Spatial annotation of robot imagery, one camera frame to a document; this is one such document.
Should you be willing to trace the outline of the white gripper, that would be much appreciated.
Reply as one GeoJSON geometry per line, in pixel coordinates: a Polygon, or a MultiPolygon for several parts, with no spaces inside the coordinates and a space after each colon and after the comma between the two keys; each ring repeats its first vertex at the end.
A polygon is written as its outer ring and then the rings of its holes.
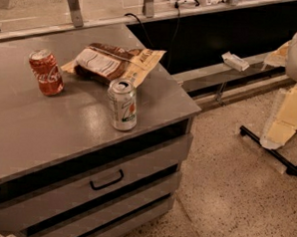
{"type": "MultiPolygon", "coordinates": [[[[267,66],[286,66],[287,76],[297,82],[297,32],[291,41],[284,43],[264,58],[263,67],[267,66]]],[[[262,131],[260,143],[263,147],[274,150],[282,147],[296,132],[297,85],[289,90],[278,91],[272,112],[262,131]]]]}

